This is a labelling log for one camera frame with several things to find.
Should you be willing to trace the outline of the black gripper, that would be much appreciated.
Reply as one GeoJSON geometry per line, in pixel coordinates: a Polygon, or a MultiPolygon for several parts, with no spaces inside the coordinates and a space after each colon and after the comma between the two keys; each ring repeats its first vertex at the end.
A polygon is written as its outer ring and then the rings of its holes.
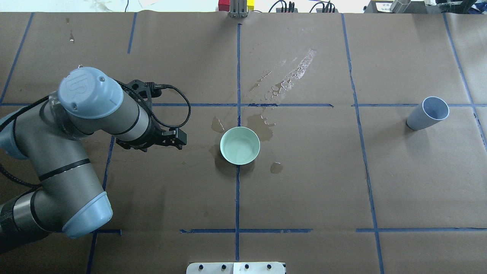
{"type": "Polygon", "coordinates": [[[153,113],[153,98],[160,97],[162,90],[168,89],[167,84],[156,84],[153,82],[143,83],[141,80],[133,80],[128,84],[118,81],[122,89],[134,99],[140,107],[139,117],[131,130],[144,130],[137,138],[123,140],[117,136],[115,142],[120,147],[129,150],[147,151],[151,146],[175,147],[182,150],[187,145],[187,134],[181,129],[172,129],[171,126],[162,123],[153,113]]]}

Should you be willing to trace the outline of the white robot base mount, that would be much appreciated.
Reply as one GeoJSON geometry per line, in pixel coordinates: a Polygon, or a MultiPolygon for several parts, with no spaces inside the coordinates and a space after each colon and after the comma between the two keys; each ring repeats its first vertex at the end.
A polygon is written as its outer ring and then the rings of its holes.
{"type": "Polygon", "coordinates": [[[285,263],[264,262],[201,262],[190,263],[186,274],[286,274],[285,263]]]}

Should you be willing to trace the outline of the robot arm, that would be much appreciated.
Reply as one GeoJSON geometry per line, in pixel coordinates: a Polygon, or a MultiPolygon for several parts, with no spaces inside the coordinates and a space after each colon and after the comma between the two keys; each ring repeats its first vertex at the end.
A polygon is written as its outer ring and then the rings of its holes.
{"type": "Polygon", "coordinates": [[[1,253],[42,240],[54,232],[83,237],[109,222],[111,203],[82,139],[97,131],[120,147],[147,151],[153,145],[187,144],[184,123],[169,125],[153,112],[152,99],[169,84],[133,80],[125,84],[93,67],[71,71],[59,88],[1,119],[1,148],[29,160],[38,184],[1,166],[1,174],[29,191],[1,206],[1,253]]]}

